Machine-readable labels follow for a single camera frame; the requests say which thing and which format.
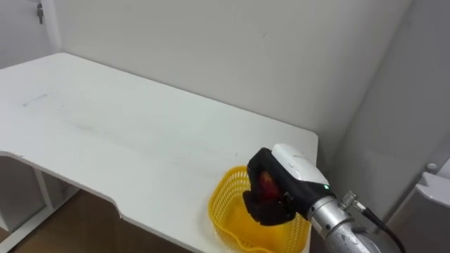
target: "white wall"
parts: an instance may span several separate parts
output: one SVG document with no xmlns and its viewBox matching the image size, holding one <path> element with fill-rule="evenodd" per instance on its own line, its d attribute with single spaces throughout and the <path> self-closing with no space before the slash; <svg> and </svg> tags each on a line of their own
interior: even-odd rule
<svg viewBox="0 0 450 253">
<path fill-rule="evenodd" d="M 449 10 L 448 0 L 413 3 L 337 154 L 334 190 L 352 189 L 380 216 L 450 130 Z"/>
<path fill-rule="evenodd" d="M 63 51 L 314 130 L 330 157 L 410 0 L 59 0 Z"/>
<path fill-rule="evenodd" d="M 51 54 L 46 26 L 36 16 L 38 3 L 0 1 L 0 69 Z"/>
<path fill-rule="evenodd" d="M 437 172 L 437 175 L 442 176 L 446 179 L 450 179 L 450 159 L 448 159 L 442 168 Z"/>
</svg>

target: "scuff mark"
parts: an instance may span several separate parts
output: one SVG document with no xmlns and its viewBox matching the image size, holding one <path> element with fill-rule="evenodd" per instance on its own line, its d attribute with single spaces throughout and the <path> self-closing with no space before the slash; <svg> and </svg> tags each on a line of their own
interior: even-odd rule
<svg viewBox="0 0 450 253">
<path fill-rule="evenodd" d="M 77 127 L 80 130 L 83 131 L 93 131 L 94 128 L 92 126 L 87 126 L 87 125 L 83 125 L 83 124 L 76 124 L 75 127 Z"/>
<path fill-rule="evenodd" d="M 38 101 L 40 99 L 43 99 L 43 98 L 47 97 L 48 95 L 50 95 L 50 94 L 49 93 L 45 93 L 45 94 L 39 95 L 36 98 L 33 98 L 32 100 L 29 100 L 29 101 L 23 103 L 22 106 L 23 107 L 27 107 L 31 102 L 36 102 L 36 101 Z"/>
</svg>

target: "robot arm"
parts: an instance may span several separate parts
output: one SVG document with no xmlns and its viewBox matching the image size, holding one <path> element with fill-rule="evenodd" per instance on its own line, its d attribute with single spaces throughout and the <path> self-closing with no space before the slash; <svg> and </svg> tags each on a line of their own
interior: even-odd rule
<svg viewBox="0 0 450 253">
<path fill-rule="evenodd" d="M 286 144 L 277 144 L 272 150 L 262 148 L 249 161 L 247 172 L 251 189 L 243 193 L 244 203 L 252 218 L 263 226 L 291 221 L 298 213 L 311 222 L 332 252 L 395 252 L 376 235 L 367 233 L 346 211 L 353 205 L 373 216 L 377 226 L 381 221 L 353 193 L 338 202 L 323 174 L 295 148 Z M 265 184 L 267 175 L 273 185 Z"/>
</svg>

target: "wooden floor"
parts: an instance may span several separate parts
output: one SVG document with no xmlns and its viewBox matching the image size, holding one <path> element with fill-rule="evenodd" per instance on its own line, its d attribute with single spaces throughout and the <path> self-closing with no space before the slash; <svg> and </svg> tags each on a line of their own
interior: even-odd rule
<svg viewBox="0 0 450 253">
<path fill-rule="evenodd" d="M 0 240 L 8 234 L 0 231 Z M 109 202 L 80 191 L 32 234 L 14 253 L 133 253 L 188 251 L 119 218 Z"/>
</svg>

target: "door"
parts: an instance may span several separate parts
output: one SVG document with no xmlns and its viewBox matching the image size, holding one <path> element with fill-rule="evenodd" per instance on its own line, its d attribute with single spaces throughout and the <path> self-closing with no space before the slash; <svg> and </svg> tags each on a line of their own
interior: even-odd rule
<svg viewBox="0 0 450 253">
<path fill-rule="evenodd" d="M 0 0 L 0 69 L 51 54 L 37 4 L 39 0 Z"/>
</svg>

